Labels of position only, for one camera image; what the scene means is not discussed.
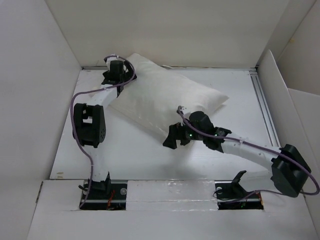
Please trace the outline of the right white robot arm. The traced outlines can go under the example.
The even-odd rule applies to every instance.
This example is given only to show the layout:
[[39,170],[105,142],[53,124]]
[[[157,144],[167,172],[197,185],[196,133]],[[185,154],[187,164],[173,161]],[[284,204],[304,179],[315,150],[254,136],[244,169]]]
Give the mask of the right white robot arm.
[[210,150],[234,155],[264,167],[279,193],[291,198],[302,193],[311,173],[296,147],[290,144],[285,147],[259,146],[229,129],[214,126],[202,111],[193,112],[189,118],[170,125],[162,145],[176,149],[177,145],[185,146],[190,141],[201,141]]

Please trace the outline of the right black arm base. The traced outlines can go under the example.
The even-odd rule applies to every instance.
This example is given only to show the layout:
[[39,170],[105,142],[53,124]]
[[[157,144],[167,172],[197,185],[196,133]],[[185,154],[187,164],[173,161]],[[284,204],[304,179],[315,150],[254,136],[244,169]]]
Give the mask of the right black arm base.
[[260,193],[246,191],[240,181],[246,170],[240,171],[231,180],[215,180],[215,190],[212,194],[217,199],[218,210],[263,210]]

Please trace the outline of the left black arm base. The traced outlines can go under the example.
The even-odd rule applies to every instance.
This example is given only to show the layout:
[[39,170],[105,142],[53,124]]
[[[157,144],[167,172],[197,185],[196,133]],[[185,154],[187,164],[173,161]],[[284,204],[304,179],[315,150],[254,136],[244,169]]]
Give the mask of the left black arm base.
[[88,187],[88,181],[78,186],[82,191],[79,203],[80,210],[122,211],[126,209],[127,180],[111,180],[110,173],[108,173],[104,181],[93,181],[89,192]]

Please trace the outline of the cream pillowcase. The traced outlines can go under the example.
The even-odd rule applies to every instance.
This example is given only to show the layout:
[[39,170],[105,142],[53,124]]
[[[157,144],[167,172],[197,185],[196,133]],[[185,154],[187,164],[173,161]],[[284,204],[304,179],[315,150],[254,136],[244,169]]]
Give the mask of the cream pillowcase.
[[137,78],[110,105],[159,135],[166,137],[169,126],[181,120],[176,112],[178,106],[212,115],[229,98],[137,53],[130,55],[128,61],[133,64]]

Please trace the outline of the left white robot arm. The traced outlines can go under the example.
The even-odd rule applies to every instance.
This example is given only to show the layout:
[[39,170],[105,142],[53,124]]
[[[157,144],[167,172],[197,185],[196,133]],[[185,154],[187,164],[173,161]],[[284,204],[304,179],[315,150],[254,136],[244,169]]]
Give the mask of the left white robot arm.
[[109,63],[109,67],[102,74],[104,80],[100,87],[77,93],[70,105],[72,135],[90,161],[90,177],[84,190],[95,192],[103,199],[112,191],[102,150],[102,143],[107,136],[105,109],[119,97],[126,84],[137,78],[135,68],[125,58],[110,55],[104,61]]

